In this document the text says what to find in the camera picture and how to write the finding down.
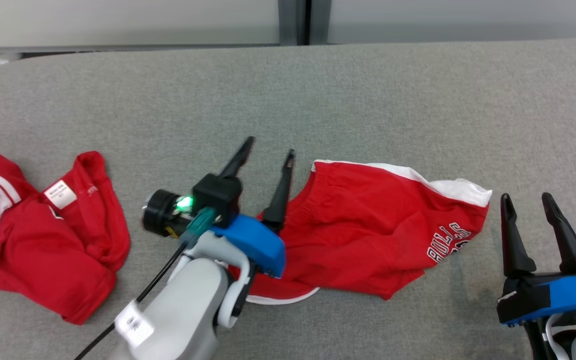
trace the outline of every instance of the printed lettering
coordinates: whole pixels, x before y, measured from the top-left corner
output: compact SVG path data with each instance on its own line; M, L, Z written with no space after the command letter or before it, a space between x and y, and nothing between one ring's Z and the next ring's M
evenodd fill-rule
M448 232L448 230L446 230L446 228L444 226L439 226L439 230L443 231L446 234L446 243L448 245L450 245L450 243L453 241L453 239L458 239L454 234L451 234L450 232Z
M437 251L439 251L439 253L441 253L444 256L450 253L450 248L448 248L448 246L446 246L445 244L442 244L441 242L437 241L437 239L432 239L430 246L435 248Z
M428 255L430 257L430 259L435 260L435 262L437 262L437 264L439 264L439 262L441 262L441 260L443 260L444 258L439 255L435 249L429 247L428 251L426 251L426 255Z
M128 321L126 321L126 325L128 325L133 331L136 331L137 329L139 329L139 326L142 325L142 322L135 319L135 317L131 317L130 319L128 319Z
M444 237L441 236L441 235L439 235L438 232L435 232L434 235L432 235L432 238L433 238L434 240L437 240L437 241L440 241L440 242L446 244L446 246L449 246L449 245L450 245L450 241L444 239Z
M459 241L458 243L454 244L454 248L452 249L452 251L450 251L450 253L457 253L457 251L462 250L462 248L464 246L466 246L466 244L468 244L469 241L468 240L463 240L463 241Z
M99 189L97 189L95 185L90 186L87 190L88 196L92 196L92 194L96 191L99 191Z
M471 235L471 232L470 232L470 231L464 230L464 229L461 228L461 227L459 226L459 224L456 223L456 222L451 223L451 224L450 224L450 228L451 228L455 233L459 234L460 237L461 237L461 239L466 239L467 237L470 237L470 235Z

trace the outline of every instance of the gray couch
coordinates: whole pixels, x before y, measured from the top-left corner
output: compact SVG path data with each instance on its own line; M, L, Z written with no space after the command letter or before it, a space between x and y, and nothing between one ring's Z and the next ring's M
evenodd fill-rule
M219 331L217 359L531 358L524 331L497 319L499 196L512 195L539 269L555 271L540 196L553 193L576 229L576 39L91 53L1 66L0 152L38 189L78 153L103 153L132 248L83 326L0 291L0 360L82 350L174 251L142 230L144 198L187 191L247 135L257 136L240 173L247 214L263 209L288 148L298 156L293 195L318 158L467 178L494 195L482 233L391 300L322 290L293 305L247 305L233 330ZM109 336L89 358L118 341Z

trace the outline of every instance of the white wall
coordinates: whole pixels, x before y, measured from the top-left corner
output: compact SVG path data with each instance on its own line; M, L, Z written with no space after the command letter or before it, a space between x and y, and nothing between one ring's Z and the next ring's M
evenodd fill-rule
M576 37L576 0L332 0L329 43Z
M277 44L276 0L0 0L0 48Z

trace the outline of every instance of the white stripe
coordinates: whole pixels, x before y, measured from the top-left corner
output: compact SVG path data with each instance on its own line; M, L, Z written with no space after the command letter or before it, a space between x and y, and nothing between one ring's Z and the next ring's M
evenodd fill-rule
M505 294L504 296L501 296L500 298L496 299L497 303L501 303L502 301L509 299L510 297L514 296L514 294L517 294L516 291L510 292L508 294Z
M422 183L426 188L444 196L445 198L463 201L477 207L486 207L492 196L492 190L486 190L483 187L466 180L465 178L457 178L456 180L435 180L428 181L414 169L382 163L360 164L358 162L350 161L332 161L332 160L315 160L315 163L343 163L354 164L357 166L374 167L385 170L396 176L414 180L415 182ZM312 165L312 171L315 171L315 164Z
M251 304L257 304L257 305L288 305L288 304L297 303L297 301L302 301L306 298L309 298L309 297L313 296L313 294L315 294L318 290L319 290L319 288L315 287L314 289L311 290L311 292L308 292L307 294L303 294L302 296L297 296L294 298L283 298L283 299L270 298L270 297L258 296L258 295L249 295L249 296L246 296L246 301L251 303Z
M21 197L19 196L19 193L15 190L15 187L12 186L12 184L2 176L0 176L0 187L2 187L2 189L4 189L7 192L7 194L9 194L10 198L12 198L15 204L21 201Z
M48 209L50 209L50 211L52 212L52 216L53 216L55 219L61 219L61 220L64 219L64 218L62 218L61 216L58 216L58 215L57 215L57 212L55 212L55 209L53 209L52 206L50 206L50 205L46 205L46 206L48 207Z

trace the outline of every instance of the white tag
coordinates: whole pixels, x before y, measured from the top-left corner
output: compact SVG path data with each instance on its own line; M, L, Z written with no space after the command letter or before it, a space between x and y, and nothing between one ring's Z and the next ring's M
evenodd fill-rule
M155 327L139 311L134 300L114 318L114 328L133 348L140 346L155 332Z
M43 194L60 210L68 207L73 201L77 200L77 195L66 185L64 180L55 182L55 184L48 187L48 190L44 191Z

